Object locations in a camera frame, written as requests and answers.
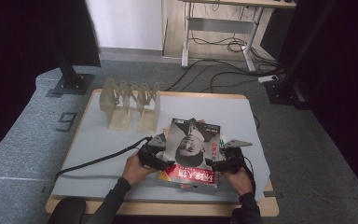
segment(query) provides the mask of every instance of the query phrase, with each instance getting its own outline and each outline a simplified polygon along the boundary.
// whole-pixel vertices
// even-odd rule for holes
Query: table leg
[[[182,67],[188,67],[188,33],[189,28],[188,24],[190,21],[190,11],[191,11],[191,3],[186,3],[187,14],[186,14],[186,37],[185,42],[183,43],[183,51],[182,51]]]
[[[246,63],[248,64],[249,71],[252,73],[255,72],[255,66],[252,61],[252,57],[250,55],[250,49],[252,48],[252,44],[255,40],[255,33],[257,31],[258,24],[260,23],[260,19],[261,19],[261,15],[263,14],[263,10],[264,10],[263,7],[258,8],[249,42],[246,44],[245,47],[242,47],[242,52],[243,52],[243,55],[245,56]]]

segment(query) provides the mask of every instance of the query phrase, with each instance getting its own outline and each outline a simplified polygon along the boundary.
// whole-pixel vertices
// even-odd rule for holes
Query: white desk frame
[[[182,0],[186,2],[186,37],[182,51],[182,67],[188,67],[188,35],[190,30],[194,31],[209,31],[209,32],[220,32],[220,33],[233,33],[233,34],[249,34],[250,39],[247,45],[242,47],[242,52],[245,57],[245,61],[248,65],[250,72],[255,72],[255,66],[250,55],[250,49],[255,40],[255,33],[260,23],[261,16],[263,15],[264,7],[295,7],[294,2],[285,3],[282,1],[273,0]],[[252,6],[257,7],[255,19],[253,21],[228,21],[228,20],[217,20],[217,19],[206,19],[206,18],[195,18],[191,17],[191,7],[195,3],[206,3],[206,4],[224,4],[234,6]]]

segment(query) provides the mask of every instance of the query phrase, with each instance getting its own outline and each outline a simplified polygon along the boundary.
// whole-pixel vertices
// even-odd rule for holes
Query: white wall
[[[162,50],[162,1],[86,0],[98,46]]]

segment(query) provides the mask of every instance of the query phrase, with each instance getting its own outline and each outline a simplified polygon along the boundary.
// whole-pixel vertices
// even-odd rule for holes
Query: black sleeve
[[[130,189],[130,183],[123,177],[119,178],[115,187],[109,191],[101,206],[87,223],[112,224],[118,208],[124,202],[124,196]]]
[[[263,223],[260,216],[260,209],[255,202],[255,194],[253,192],[245,193],[240,196],[241,222],[243,224],[259,224]]]

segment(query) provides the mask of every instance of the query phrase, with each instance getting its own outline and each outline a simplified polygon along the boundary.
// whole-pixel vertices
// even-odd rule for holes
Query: red label
[[[213,171],[200,168],[185,167],[180,164],[173,165],[172,167],[165,170],[165,173],[167,173],[167,175],[170,177],[187,179],[206,184],[214,184],[215,180]]]

